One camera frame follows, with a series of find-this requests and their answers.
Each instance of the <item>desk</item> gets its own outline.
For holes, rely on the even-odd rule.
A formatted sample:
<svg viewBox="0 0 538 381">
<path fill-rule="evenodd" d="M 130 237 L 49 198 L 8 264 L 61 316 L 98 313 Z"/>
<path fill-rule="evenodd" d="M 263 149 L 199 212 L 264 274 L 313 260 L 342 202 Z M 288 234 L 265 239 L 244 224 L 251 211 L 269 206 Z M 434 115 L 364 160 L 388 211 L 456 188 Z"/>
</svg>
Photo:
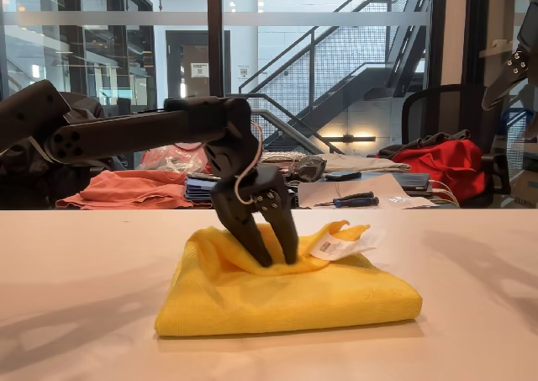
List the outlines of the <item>desk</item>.
<svg viewBox="0 0 538 381">
<path fill-rule="evenodd" d="M 182 245 L 213 211 L 2 212 L 1 380 L 534 380 L 534 210 L 298 210 L 386 225 L 369 257 L 424 297 L 416 321 L 157 340 Z"/>
</svg>

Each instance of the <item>yellow towel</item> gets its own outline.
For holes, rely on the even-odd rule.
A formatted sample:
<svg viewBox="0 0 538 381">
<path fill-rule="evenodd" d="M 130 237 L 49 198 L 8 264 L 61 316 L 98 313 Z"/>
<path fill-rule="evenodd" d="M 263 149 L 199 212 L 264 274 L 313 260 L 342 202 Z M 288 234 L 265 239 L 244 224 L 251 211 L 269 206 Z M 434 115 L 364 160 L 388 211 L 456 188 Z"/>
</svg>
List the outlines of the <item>yellow towel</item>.
<svg viewBox="0 0 538 381">
<path fill-rule="evenodd" d="M 349 223 L 330 223 L 314 235 L 302 236 L 298 262 L 292 266 L 284 263 L 270 225 L 258 228 L 275 262 L 272 267 L 261 267 L 228 232 L 195 232 L 157 316 L 157 334 L 296 331 L 415 318 L 422 306 L 420 295 L 363 255 L 334 262 L 309 255 L 327 232 L 354 241 L 369 228 L 341 230 L 345 224 Z"/>
</svg>

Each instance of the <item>black chair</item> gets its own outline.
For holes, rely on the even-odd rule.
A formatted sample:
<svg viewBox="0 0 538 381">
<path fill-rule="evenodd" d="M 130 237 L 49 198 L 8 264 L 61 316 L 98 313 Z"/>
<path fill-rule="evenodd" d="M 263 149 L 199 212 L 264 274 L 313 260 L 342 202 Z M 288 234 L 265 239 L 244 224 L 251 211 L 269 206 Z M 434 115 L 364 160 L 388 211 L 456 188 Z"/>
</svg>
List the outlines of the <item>black chair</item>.
<svg viewBox="0 0 538 381">
<path fill-rule="evenodd" d="M 511 191 L 506 153 L 491 153 L 503 105 L 485 112 L 482 109 L 485 91 L 482 85 L 445 85 L 415 93 L 403 104 L 403 144 L 440 132 L 454 135 L 469 130 L 470 140 L 482 150 L 482 168 L 487 173 L 486 190 L 466 200 L 462 207 L 488 207 L 494 194 L 510 194 Z M 493 176 L 498 177 L 500 185 L 495 185 Z"/>
</svg>

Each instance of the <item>clear plastic bag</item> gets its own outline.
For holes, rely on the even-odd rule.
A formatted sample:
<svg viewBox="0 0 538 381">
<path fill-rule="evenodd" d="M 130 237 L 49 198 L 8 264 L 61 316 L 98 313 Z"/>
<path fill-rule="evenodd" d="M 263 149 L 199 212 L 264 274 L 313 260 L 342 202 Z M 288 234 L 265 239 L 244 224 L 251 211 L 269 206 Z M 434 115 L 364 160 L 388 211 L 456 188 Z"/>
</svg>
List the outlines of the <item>clear plastic bag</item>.
<svg viewBox="0 0 538 381">
<path fill-rule="evenodd" d="M 202 145 L 171 145 L 158 147 L 145 153 L 136 169 L 163 170 L 177 173 L 207 173 L 208 158 Z"/>
</svg>

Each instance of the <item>pink cloth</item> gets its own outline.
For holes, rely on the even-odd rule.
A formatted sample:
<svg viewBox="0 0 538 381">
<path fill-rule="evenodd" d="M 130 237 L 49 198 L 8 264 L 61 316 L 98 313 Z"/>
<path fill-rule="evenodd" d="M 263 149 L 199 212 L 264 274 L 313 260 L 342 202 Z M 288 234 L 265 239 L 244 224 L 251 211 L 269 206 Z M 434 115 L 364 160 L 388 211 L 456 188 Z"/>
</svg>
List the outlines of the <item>pink cloth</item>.
<svg viewBox="0 0 538 381">
<path fill-rule="evenodd" d="M 104 171 L 88 187 L 56 207 L 94 209 L 175 209 L 192 207 L 183 198 L 186 173 L 168 171 Z"/>
</svg>

